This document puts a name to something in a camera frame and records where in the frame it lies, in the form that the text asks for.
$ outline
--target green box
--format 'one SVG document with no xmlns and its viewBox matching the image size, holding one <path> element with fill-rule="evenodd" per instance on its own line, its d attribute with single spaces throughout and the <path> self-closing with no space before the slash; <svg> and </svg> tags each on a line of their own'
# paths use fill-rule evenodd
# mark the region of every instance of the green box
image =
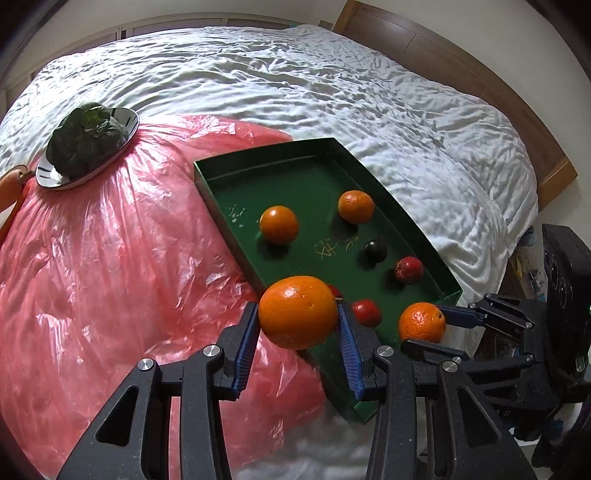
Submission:
<svg viewBox="0 0 591 480">
<path fill-rule="evenodd" d="M 312 275 L 337 287 L 345 300 L 372 299 L 382 311 L 380 340 L 398 346 L 398 318 L 417 301 L 454 305 L 462 289 L 420 228 L 384 186 L 334 138 L 252 148 L 195 162 L 195 185 L 246 279 L 260 296 L 276 281 Z M 376 204 L 372 220 L 344 222 L 337 201 L 347 190 L 363 190 Z M 262 238 L 258 221 L 270 206 L 285 205 L 300 232 L 287 247 Z M 369 265 L 362 250 L 382 236 L 388 258 Z M 407 255 L 421 259 L 425 275 L 401 286 L 392 277 Z M 318 367 L 325 392 L 349 420 L 366 422 L 374 403 L 357 402 L 349 390 L 336 335 L 303 353 Z"/>
</svg>

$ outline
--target black speaker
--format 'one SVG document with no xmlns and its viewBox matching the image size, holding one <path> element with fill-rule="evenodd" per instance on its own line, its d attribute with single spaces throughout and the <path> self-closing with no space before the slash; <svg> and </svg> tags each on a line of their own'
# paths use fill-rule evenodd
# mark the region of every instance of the black speaker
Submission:
<svg viewBox="0 0 591 480">
<path fill-rule="evenodd" d="M 542 225 L 547 326 L 558 366 L 584 375 L 591 346 L 591 251 L 567 226 Z"/>
</svg>

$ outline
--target green vegetable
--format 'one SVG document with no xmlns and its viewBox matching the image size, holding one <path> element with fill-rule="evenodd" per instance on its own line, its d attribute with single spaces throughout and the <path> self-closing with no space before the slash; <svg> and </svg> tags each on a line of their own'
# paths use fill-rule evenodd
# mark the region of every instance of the green vegetable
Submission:
<svg viewBox="0 0 591 480">
<path fill-rule="evenodd" d="M 46 156 L 61 175 L 73 180 L 102 165 L 126 140 L 123 126 L 106 107 L 85 103 L 53 131 Z"/>
</svg>

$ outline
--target pink plastic sheet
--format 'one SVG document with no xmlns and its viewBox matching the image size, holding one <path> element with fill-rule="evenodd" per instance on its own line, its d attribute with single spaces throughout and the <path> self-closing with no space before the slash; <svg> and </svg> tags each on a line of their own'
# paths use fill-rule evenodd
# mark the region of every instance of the pink plastic sheet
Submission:
<svg viewBox="0 0 591 480">
<path fill-rule="evenodd" d="M 57 475 L 139 359 L 185 359 L 239 320 L 255 296 L 192 162 L 289 140 L 214 116 L 165 116 L 142 121 L 123 158 L 84 186 L 31 191 L 0 250 L 0 411 L 43 474 Z M 230 464 L 277 449 L 323 402 L 316 372 L 261 336 L 248 388 L 222 403 Z"/>
</svg>

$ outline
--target wooden bed frame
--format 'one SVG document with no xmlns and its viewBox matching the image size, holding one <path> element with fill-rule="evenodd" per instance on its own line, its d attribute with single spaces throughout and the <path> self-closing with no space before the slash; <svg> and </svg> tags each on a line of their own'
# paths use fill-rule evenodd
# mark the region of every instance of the wooden bed frame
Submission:
<svg viewBox="0 0 591 480">
<path fill-rule="evenodd" d="M 426 79 L 480 97 L 503 112 L 519 133 L 534 166 L 540 210 L 577 172 L 534 111 L 493 71 L 442 36 L 400 15 L 348 0 L 333 29 L 377 50 Z"/>
</svg>

